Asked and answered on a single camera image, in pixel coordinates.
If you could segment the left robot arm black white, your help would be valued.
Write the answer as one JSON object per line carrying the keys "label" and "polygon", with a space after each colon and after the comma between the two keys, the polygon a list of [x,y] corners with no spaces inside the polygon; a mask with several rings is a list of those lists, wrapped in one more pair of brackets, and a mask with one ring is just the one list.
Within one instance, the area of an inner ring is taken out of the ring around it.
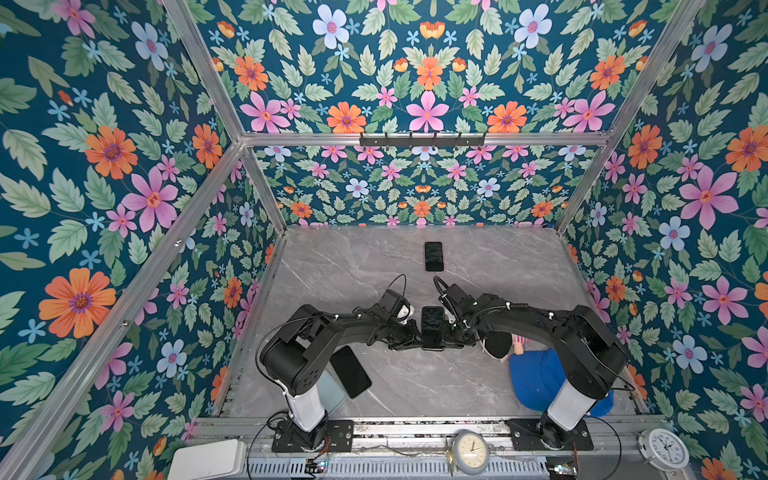
{"label": "left robot arm black white", "polygon": [[392,308],[376,304],[341,314],[306,304],[259,347],[256,362],[282,391],[293,424],[310,433],[327,419],[316,384],[333,354],[348,344],[377,342],[395,351],[423,346],[410,309],[402,302]]}

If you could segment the black phone pink edge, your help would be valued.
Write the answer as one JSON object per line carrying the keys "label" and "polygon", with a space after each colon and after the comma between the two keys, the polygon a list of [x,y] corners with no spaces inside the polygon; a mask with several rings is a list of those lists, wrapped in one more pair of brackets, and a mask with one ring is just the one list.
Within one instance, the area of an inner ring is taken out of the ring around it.
{"label": "black phone pink edge", "polygon": [[444,252],[441,242],[429,241],[424,244],[424,265],[427,272],[444,271]]}

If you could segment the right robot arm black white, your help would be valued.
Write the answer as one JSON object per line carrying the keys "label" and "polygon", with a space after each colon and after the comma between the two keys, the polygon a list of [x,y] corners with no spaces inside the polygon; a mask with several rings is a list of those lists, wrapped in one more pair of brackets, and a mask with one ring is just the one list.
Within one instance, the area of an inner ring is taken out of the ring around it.
{"label": "right robot arm black white", "polygon": [[474,298],[453,285],[439,295],[455,320],[447,344],[469,346],[493,334],[519,335],[553,350],[565,380],[540,420],[543,434],[572,433],[593,406],[612,390],[628,352],[600,316],[587,306],[550,310],[497,295]]}

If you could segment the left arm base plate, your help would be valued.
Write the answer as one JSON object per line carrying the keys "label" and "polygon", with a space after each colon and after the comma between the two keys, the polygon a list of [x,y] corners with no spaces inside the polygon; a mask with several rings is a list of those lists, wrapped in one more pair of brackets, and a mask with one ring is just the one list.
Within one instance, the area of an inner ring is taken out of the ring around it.
{"label": "left arm base plate", "polygon": [[354,422],[323,420],[312,431],[304,431],[291,420],[278,422],[271,451],[273,453],[321,453],[352,450]]}

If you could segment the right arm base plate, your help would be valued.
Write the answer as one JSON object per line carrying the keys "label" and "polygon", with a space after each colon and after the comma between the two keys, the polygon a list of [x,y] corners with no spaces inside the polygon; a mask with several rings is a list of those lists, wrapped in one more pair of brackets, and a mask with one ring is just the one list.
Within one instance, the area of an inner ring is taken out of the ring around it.
{"label": "right arm base plate", "polygon": [[508,419],[505,425],[517,451],[593,451],[594,443],[584,420],[573,430],[564,430],[548,418]]}

